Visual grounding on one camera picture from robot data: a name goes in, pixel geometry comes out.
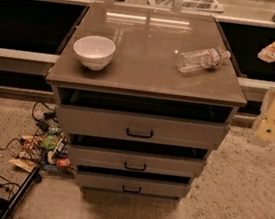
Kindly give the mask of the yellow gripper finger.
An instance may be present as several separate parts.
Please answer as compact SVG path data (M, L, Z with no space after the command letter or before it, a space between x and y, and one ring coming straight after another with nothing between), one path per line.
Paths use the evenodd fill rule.
M275 141L275 122L260 117L256 118L248 141L250 144L260 147L273 143Z

